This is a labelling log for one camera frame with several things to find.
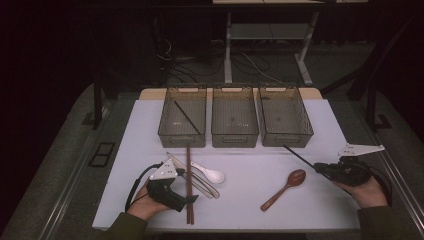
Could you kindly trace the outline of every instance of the plastic storage container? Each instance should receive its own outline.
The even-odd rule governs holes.
[[[252,86],[222,84],[213,88],[212,146],[254,148],[259,127]]]
[[[164,148],[206,146],[206,85],[170,85],[159,125]]]
[[[258,92],[262,145],[306,147],[314,131],[299,89],[294,84],[260,83]]]

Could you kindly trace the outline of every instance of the white ladle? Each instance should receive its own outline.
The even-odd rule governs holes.
[[[222,183],[224,181],[224,174],[222,172],[207,169],[193,161],[191,161],[191,166],[199,169],[203,174],[205,174],[206,178],[212,183]]]

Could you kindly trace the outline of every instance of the wooden chopstick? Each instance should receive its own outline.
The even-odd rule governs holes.
[[[190,146],[187,146],[187,197],[193,196],[192,185]],[[192,203],[187,204],[187,224],[194,224],[194,209]]]

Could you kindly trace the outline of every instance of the human hand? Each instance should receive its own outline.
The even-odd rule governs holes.
[[[162,203],[156,202],[155,200],[153,200],[153,198],[149,196],[146,188],[148,182],[149,180],[147,179],[143,187],[141,187],[141,189],[137,192],[137,195],[134,198],[134,203],[131,204],[127,211],[127,213],[141,218],[145,221],[148,221],[151,217],[153,217],[159,212],[170,209]]]
[[[374,177],[371,177],[368,182],[356,187],[336,181],[333,181],[333,184],[352,194],[353,199],[355,199],[361,208],[388,206],[383,188]]]

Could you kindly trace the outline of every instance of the white mat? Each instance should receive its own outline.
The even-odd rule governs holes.
[[[293,150],[311,163],[337,162],[337,152],[346,140],[329,103],[326,100],[305,100],[304,103],[315,134],[306,148]],[[181,213],[170,210],[155,216],[149,222],[149,230],[310,232],[359,228],[358,206],[354,200],[286,149],[263,147],[260,137],[256,148],[213,148],[211,103],[208,104],[207,146],[193,148],[192,160],[225,173],[225,181],[214,185],[221,197],[208,199],[193,188],[194,194],[199,194],[194,204],[194,225],[186,224],[185,209]],[[185,149],[164,149],[160,143],[157,130],[162,106],[163,100],[137,101],[134,105],[93,222],[94,228],[111,226],[124,211],[134,180],[148,166],[165,160],[167,151],[185,162]],[[262,212],[260,206],[285,185],[290,172],[300,168],[307,172],[305,182],[287,190],[274,205]],[[185,195],[182,178],[171,187]]]

